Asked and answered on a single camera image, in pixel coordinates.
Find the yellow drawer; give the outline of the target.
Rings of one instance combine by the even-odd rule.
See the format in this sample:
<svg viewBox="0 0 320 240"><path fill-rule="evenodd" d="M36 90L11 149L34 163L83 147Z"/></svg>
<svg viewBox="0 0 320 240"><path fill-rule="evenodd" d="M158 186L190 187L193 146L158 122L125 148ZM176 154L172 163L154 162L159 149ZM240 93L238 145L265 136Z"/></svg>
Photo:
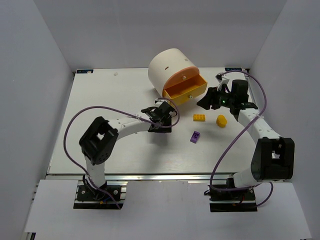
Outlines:
<svg viewBox="0 0 320 240"><path fill-rule="evenodd" d="M186 79L162 91L164 98L172 100L177 106L202 95L207 89L207 81L200 75Z"/></svg>

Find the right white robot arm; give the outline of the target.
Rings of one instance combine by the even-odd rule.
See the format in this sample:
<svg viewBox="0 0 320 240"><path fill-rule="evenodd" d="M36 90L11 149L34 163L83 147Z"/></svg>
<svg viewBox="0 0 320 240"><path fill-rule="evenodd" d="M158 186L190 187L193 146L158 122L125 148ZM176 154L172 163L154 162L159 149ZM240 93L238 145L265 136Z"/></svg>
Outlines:
<svg viewBox="0 0 320 240"><path fill-rule="evenodd" d="M258 107L249 101L246 80L233 80L231 91L223 84L208 88L197 102L205 110L228 108L235 120L255 143L250 166L228 178L228 189L245 189L268 181L290 180L294 174L295 143L282 137L262 118Z"/></svg>

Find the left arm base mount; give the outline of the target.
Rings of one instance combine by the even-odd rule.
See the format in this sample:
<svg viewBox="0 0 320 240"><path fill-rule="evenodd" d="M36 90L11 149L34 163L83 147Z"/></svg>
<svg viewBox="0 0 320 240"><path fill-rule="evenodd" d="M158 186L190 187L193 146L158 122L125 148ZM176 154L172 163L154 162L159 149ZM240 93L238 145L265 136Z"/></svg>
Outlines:
<svg viewBox="0 0 320 240"><path fill-rule="evenodd" d="M81 210L120 210L125 201L126 187L107 184L100 187L105 192L94 188L86 175L78 182L73 208Z"/></svg>

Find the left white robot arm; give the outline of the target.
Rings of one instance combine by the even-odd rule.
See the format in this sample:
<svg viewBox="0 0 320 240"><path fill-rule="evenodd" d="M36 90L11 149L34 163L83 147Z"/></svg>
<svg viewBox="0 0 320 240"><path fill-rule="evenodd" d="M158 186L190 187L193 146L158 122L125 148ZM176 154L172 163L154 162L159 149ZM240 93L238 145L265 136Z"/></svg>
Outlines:
<svg viewBox="0 0 320 240"><path fill-rule="evenodd" d="M156 100L154 106L142 109L141 113L114 120L98 116L93 120L79 140L86 162L85 180L88 185L94 189L105 188L105 162L118 140L140 132L170 133L172 117L178 115L177 110L164 99Z"/></svg>

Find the purple sloped lego brick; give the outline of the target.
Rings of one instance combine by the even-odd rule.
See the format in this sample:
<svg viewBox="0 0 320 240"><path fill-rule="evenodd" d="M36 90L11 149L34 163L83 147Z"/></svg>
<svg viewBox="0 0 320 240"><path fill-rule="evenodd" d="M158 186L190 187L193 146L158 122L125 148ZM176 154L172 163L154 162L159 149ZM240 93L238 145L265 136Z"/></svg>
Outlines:
<svg viewBox="0 0 320 240"><path fill-rule="evenodd" d="M200 138L200 133L198 131L194 131L191 138L190 138L190 142L196 144Z"/></svg>

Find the yellow rectangular lego brick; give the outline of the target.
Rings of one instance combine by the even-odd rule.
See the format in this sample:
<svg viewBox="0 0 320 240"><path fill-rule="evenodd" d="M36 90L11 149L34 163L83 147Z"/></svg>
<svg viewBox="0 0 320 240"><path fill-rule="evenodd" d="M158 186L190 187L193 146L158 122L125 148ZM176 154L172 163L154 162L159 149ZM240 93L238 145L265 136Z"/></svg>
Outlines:
<svg viewBox="0 0 320 240"><path fill-rule="evenodd" d="M205 114L194 114L192 119L194 122L205 122L206 115Z"/></svg>

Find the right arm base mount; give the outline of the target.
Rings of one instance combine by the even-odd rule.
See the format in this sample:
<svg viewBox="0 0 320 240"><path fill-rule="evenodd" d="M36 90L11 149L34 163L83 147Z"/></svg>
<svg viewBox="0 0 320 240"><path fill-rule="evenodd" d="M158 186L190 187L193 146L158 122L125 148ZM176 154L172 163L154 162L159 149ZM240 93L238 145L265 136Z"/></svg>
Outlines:
<svg viewBox="0 0 320 240"><path fill-rule="evenodd" d="M256 196L253 189L240 191L216 191L208 186L203 193L209 197L211 213L257 212Z"/></svg>

